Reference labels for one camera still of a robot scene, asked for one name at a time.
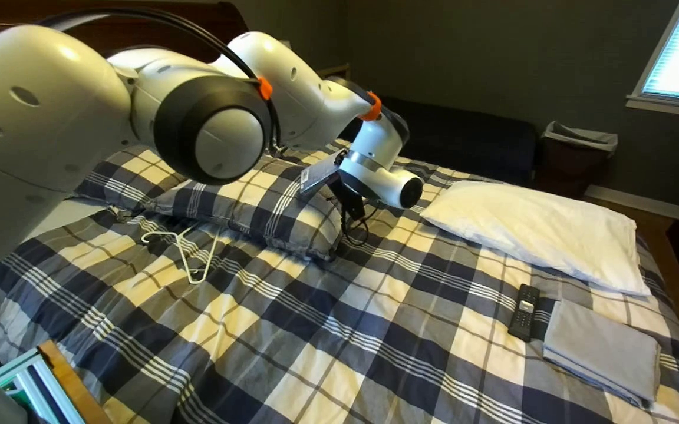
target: black cable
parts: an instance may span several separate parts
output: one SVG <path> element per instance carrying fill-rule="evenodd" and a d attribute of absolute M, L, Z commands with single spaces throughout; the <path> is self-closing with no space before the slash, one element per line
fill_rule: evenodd
<path fill-rule="evenodd" d="M 257 80 L 254 71 L 236 53 L 230 53 L 215 33 L 210 33 L 208 28 L 199 27 L 191 19 L 183 19 L 183 16 L 164 13 L 164 9 L 148 9 L 148 8 L 88 8 L 88 9 L 76 9 L 76 13 L 67 13 L 67 15 L 59 15 L 59 16 L 43 19 L 41 23 L 67 33 L 67 30 L 78 28 L 83 23 L 98 21 L 98 19 L 111 19 L 111 16 L 147 19 L 147 21 L 164 23 L 164 27 L 169 27 L 174 30 L 195 35 L 206 45 L 213 45 L 229 62 L 234 62 L 249 80 Z M 267 100 L 267 109 L 272 114 L 272 131 L 274 131 L 274 139 L 268 142 L 268 151 L 272 151 L 272 155 L 283 155 L 287 148 L 280 145 L 280 125 L 279 125 L 279 116 L 276 116 L 276 109 L 274 109 L 272 100 Z"/>
<path fill-rule="evenodd" d="M 379 207 L 375 207 L 372 213 L 368 213 L 365 217 L 361 219 L 353 219 L 344 207 L 342 207 L 342 233 L 344 233 L 344 240 L 353 247 L 361 247 L 368 244 L 368 222 L 372 219 L 372 215 L 378 215 Z"/>

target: pillow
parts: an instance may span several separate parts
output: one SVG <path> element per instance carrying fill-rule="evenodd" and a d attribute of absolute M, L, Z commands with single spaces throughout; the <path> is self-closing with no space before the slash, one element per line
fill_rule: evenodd
<path fill-rule="evenodd" d="M 339 202 L 328 191 L 299 202 L 302 171 L 299 162 L 263 155 L 254 171 L 230 185 L 183 181 L 148 201 L 143 211 L 234 228 L 299 258 L 333 259 L 342 233 Z"/>
<path fill-rule="evenodd" d="M 143 201 L 180 187 L 183 180 L 147 147 L 127 147 L 102 160 L 76 188 L 76 199 L 136 213 Z"/>
<path fill-rule="evenodd" d="M 454 237 L 601 290 L 648 298 L 637 225 L 613 211 L 494 181 L 457 181 L 423 217 Z"/>

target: white pillow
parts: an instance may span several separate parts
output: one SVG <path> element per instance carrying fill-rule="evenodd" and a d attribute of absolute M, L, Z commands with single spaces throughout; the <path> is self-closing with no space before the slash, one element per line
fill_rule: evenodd
<path fill-rule="evenodd" d="M 457 181 L 423 217 L 601 290 L 651 298 L 639 271 L 637 225 L 613 211 L 510 185 Z"/>

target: white hanger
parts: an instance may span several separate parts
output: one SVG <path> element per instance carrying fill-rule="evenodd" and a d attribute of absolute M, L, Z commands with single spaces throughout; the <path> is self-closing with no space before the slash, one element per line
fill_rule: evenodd
<path fill-rule="evenodd" d="M 191 232 L 193 232 L 193 226 L 189 226 L 189 228 L 183 228 L 183 232 L 180 232 L 180 233 L 174 233 L 174 232 L 147 232 L 147 233 L 141 237 L 141 244 L 148 245 L 154 237 L 157 237 L 157 239 L 174 239 L 177 253 L 180 253 L 180 258 L 181 258 L 181 267 L 183 267 L 183 271 L 187 271 L 187 275 L 189 275 L 189 283 L 191 283 L 191 286 L 201 286 L 201 283 L 208 278 L 208 271 L 213 270 L 213 259 L 215 259 L 215 251 L 217 251 L 217 240 L 220 240 L 220 239 L 213 237 L 210 232 L 206 232 L 208 237 L 213 237 L 213 247 L 208 251 L 206 267 L 202 267 L 202 270 L 191 270 L 191 267 L 189 267 L 189 254 L 187 254 L 187 251 L 183 251 L 183 245 L 181 245 L 183 237 L 191 233 Z"/>

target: plaid bedspread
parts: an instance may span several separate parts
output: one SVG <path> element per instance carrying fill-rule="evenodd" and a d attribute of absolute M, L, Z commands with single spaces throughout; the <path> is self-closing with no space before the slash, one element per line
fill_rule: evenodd
<path fill-rule="evenodd" d="M 654 300 L 592 293 L 424 225 L 470 178 L 401 166 L 426 180 L 423 206 L 379 207 L 331 262 L 193 226 L 195 267 L 215 258 L 191 286 L 174 244 L 141 244 L 189 222 L 116 207 L 32 239 L 0 265 L 0 361 L 55 340 L 116 423 L 679 423 L 679 320 L 643 245 Z M 525 283 L 543 290 L 530 345 L 506 332 Z M 654 405 L 543 359 L 557 300 L 661 343 Z"/>

